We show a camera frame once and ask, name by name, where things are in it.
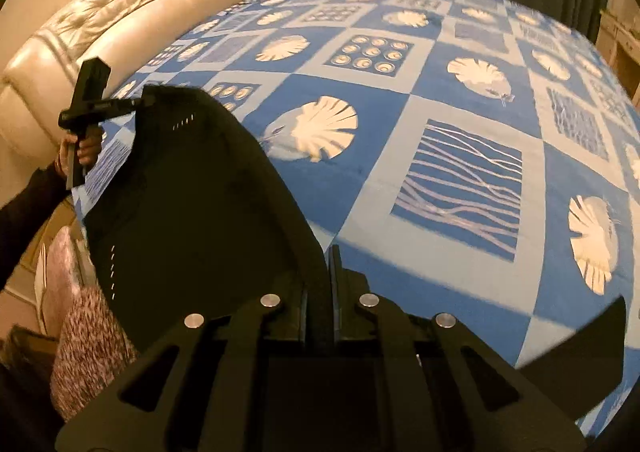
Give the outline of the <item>dark sleeved left forearm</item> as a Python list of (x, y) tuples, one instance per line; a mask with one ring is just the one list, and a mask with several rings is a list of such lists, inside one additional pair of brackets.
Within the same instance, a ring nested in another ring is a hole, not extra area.
[(46, 169), (37, 169), (26, 188), (5, 204), (0, 212), (1, 288), (12, 276), (29, 243), (44, 222), (66, 199), (66, 178), (55, 160)]

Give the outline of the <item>person's left hand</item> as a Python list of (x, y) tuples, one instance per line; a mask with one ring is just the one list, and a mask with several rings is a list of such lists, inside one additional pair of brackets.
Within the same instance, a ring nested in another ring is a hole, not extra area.
[(102, 152), (102, 140), (104, 130), (100, 126), (89, 127), (84, 138), (67, 131), (62, 139), (55, 168), (61, 177), (67, 177), (70, 173), (70, 154), (78, 160), (83, 168), (90, 170), (96, 164)]

